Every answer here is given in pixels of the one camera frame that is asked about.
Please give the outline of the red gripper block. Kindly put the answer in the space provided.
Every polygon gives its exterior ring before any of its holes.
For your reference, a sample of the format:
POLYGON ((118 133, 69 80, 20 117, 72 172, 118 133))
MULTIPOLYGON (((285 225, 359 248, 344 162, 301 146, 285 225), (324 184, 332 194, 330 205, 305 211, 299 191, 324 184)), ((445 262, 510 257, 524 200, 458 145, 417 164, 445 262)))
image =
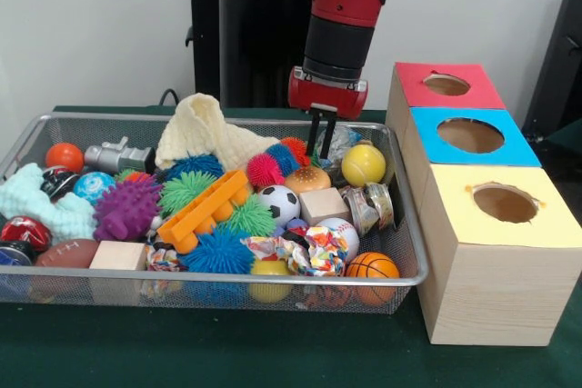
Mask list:
MULTIPOLYGON (((339 83, 306 73, 301 66, 295 66, 289 76, 288 103, 291 107, 308 111, 311 125, 306 146, 306 155, 312 156, 316 146, 317 132, 322 117, 319 109, 335 112, 343 119, 356 120, 365 105, 368 94, 366 80, 339 83)), ((327 159, 336 116, 326 116, 326 130, 321 145, 320 158, 327 159)))

